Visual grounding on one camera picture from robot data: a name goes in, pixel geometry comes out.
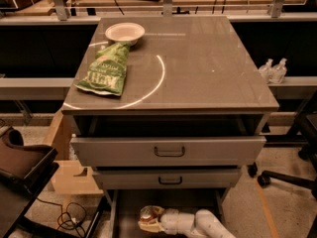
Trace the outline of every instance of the chip bag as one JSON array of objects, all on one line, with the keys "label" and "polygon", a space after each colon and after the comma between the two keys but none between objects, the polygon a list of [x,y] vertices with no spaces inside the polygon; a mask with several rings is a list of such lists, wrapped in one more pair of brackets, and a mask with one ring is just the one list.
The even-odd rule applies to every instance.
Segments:
[{"label": "chip bag", "polygon": [[121,96],[127,73],[130,43],[116,43],[97,52],[87,75],[75,86],[96,94]]}]

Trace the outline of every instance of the white bowl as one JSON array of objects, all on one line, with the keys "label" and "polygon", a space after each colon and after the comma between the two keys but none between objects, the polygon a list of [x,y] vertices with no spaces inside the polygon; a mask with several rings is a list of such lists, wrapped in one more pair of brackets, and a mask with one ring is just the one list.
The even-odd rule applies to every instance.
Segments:
[{"label": "white bowl", "polygon": [[145,29],[135,23],[120,23],[106,30],[106,37],[114,42],[131,42],[135,45],[145,33]]}]

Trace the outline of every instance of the concrete floor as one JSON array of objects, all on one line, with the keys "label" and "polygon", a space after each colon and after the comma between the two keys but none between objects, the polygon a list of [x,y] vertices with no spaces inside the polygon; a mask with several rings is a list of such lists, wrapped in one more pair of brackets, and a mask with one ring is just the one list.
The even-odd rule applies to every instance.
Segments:
[{"label": "concrete floor", "polygon": [[[42,142],[47,126],[16,126],[24,136],[25,144]],[[298,148],[264,148],[257,158],[258,175],[270,170],[306,179],[316,179],[316,172],[309,162],[297,157]],[[226,227],[237,238],[307,237],[317,214],[317,202],[310,190],[291,185],[276,179],[266,188],[261,188],[257,178],[248,175],[243,167],[243,175],[237,185],[229,190],[223,210]],[[98,205],[101,195],[65,195],[55,194],[50,185],[40,194],[41,200],[64,204],[66,201],[82,205],[88,212],[83,228],[90,222],[91,215]],[[27,216],[37,222],[57,228],[56,219],[60,216],[60,207],[36,201]],[[109,212],[102,217],[94,237],[108,238]],[[32,237],[17,231],[12,238]]]}]

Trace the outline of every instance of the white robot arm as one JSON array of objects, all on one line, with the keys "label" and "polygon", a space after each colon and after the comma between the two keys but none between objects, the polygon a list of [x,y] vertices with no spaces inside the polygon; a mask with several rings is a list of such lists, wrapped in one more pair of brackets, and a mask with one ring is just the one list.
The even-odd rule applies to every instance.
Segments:
[{"label": "white robot arm", "polygon": [[183,234],[188,238],[235,238],[217,217],[206,209],[190,214],[177,209],[149,205],[141,210],[139,226],[148,232]]}]

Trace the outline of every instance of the clear bottle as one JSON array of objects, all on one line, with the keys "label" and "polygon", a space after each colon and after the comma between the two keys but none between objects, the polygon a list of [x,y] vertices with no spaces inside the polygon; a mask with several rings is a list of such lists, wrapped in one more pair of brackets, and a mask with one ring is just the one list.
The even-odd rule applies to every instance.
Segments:
[{"label": "clear bottle", "polygon": [[272,59],[268,59],[266,64],[262,65],[259,68],[259,73],[262,76],[262,78],[265,80],[266,83],[268,83],[268,72],[271,69],[271,63],[273,62]]},{"label": "clear bottle", "polygon": [[287,73],[286,59],[282,59],[279,64],[272,67],[268,73],[269,82],[271,83],[282,83]]}]

